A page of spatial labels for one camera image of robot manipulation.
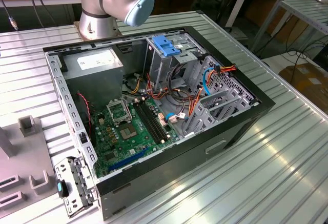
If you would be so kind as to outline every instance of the blue drive bay latch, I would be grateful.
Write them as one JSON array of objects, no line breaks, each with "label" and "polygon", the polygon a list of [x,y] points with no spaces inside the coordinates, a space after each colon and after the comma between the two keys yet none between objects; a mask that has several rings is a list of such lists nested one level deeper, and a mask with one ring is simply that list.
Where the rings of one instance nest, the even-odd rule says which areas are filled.
[{"label": "blue drive bay latch", "polygon": [[152,37],[154,44],[163,52],[164,56],[178,55],[181,51],[174,47],[165,36]]}]

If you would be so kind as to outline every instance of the aluminum table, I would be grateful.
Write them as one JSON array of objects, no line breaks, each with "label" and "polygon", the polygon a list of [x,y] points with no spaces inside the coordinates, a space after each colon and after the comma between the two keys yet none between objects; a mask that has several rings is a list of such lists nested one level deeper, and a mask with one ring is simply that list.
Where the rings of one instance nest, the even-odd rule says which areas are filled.
[{"label": "aluminum table", "polygon": [[291,14],[313,27],[309,35],[306,37],[307,41],[311,39],[317,30],[325,35],[328,34],[328,4],[323,4],[316,0],[277,0],[254,38],[254,43],[251,47],[252,52],[256,50],[262,36],[266,32],[269,24],[280,7],[285,9],[286,13],[273,31],[272,35],[276,34],[281,29]]},{"label": "aluminum table", "polygon": [[[276,105],[231,148],[105,223],[319,223],[328,216],[327,115],[206,15],[151,16],[124,35],[193,26]],[[81,41],[74,26],[0,35],[0,126],[42,120],[53,164],[74,156],[42,47]],[[104,223],[96,206],[72,219],[54,194],[0,223]]]}]

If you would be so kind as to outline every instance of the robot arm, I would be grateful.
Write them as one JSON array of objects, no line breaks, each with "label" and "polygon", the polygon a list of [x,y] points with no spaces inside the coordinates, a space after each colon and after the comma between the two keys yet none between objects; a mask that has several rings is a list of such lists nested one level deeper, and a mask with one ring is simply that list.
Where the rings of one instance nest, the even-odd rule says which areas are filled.
[{"label": "robot arm", "polygon": [[154,0],[81,0],[79,30],[86,39],[113,37],[116,18],[130,26],[140,26],[150,15]]}]

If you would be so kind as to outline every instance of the cardboard box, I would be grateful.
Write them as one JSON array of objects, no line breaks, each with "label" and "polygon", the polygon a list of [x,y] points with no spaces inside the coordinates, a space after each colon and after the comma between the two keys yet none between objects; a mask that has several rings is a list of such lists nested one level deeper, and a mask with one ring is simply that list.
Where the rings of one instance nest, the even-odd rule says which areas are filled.
[{"label": "cardboard box", "polygon": [[[291,81],[294,66],[283,69],[279,75]],[[296,65],[293,81],[295,87],[307,99],[328,114],[328,73],[312,64]]]}]

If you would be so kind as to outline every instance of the blue pci slot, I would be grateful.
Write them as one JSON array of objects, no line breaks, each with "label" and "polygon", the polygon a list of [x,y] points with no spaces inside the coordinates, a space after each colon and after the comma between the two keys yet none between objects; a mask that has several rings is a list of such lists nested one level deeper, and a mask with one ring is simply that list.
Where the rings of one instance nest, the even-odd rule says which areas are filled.
[{"label": "blue pci slot", "polygon": [[108,171],[118,169],[126,164],[129,164],[130,162],[133,162],[134,160],[137,160],[139,158],[142,158],[145,154],[145,152],[149,149],[149,147],[143,149],[142,151],[138,152],[137,154],[130,156],[122,161],[119,161],[111,166],[108,167]]}]

